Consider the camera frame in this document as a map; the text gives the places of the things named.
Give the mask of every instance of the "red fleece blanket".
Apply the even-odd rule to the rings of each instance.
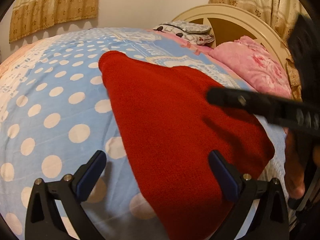
[[[203,240],[232,207],[208,164],[219,150],[240,172],[257,178],[274,155],[258,120],[210,106],[220,84],[186,66],[167,68],[116,51],[99,60],[134,176],[171,240]]]

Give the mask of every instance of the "black plastic bracket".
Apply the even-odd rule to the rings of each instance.
[[[81,240],[105,240],[92,224],[80,203],[87,200],[107,162],[106,154],[97,151],[74,176],[45,183],[36,179],[27,209],[25,240],[75,240],[61,220],[55,200],[60,200]]]
[[[260,199],[258,209],[247,234],[241,239],[288,240],[288,212],[280,181],[277,178],[270,182],[258,181],[249,174],[240,174],[216,150],[209,153],[208,159],[223,195],[227,200],[235,200],[232,210],[210,240],[234,240],[255,199]]]

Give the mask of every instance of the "cream headboard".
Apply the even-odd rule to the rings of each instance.
[[[247,35],[276,56],[286,70],[286,58],[290,56],[290,52],[280,37],[265,22],[243,9],[226,4],[206,4],[181,13],[173,19],[175,20],[211,26],[215,36],[215,42],[211,44],[213,48]]]

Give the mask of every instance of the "bedspread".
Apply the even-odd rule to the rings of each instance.
[[[0,213],[19,239],[24,239],[34,180],[53,181],[74,173],[98,149],[107,153],[108,163],[82,203],[97,229],[106,239],[168,239],[140,193],[102,84],[98,60],[110,50],[167,67],[186,65],[226,87],[251,89],[223,64],[153,31],[91,29],[39,42],[0,79]],[[275,147],[261,178],[277,176],[284,185],[285,134],[258,120]],[[238,236],[248,229],[255,208]],[[77,238],[60,203],[58,209],[68,232]]]

